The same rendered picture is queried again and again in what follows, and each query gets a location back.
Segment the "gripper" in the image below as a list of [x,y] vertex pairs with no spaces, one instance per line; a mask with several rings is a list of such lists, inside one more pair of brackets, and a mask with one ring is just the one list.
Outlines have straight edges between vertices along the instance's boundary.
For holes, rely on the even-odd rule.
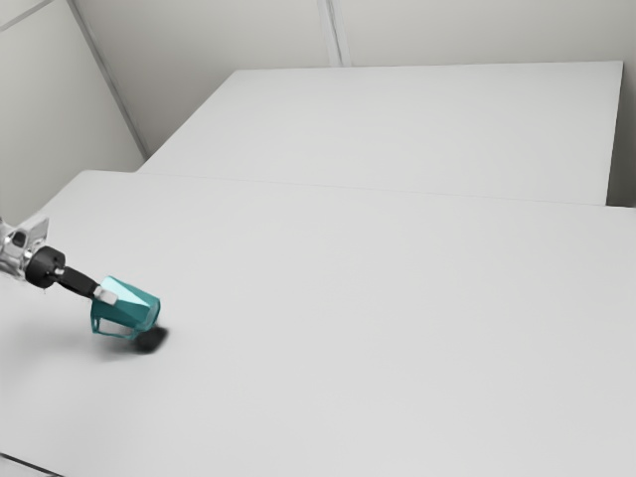
[[26,267],[26,281],[38,288],[49,288],[55,282],[79,296],[114,305],[118,297],[92,278],[66,266],[66,256],[48,245],[39,248]]

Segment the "teal faceted mug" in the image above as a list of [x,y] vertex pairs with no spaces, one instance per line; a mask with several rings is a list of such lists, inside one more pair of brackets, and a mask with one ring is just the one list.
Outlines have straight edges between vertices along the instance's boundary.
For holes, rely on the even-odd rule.
[[[92,298],[89,313],[94,334],[134,340],[155,326],[161,310],[158,297],[110,275],[98,288],[100,291]],[[126,328],[129,333],[104,332],[103,321]]]

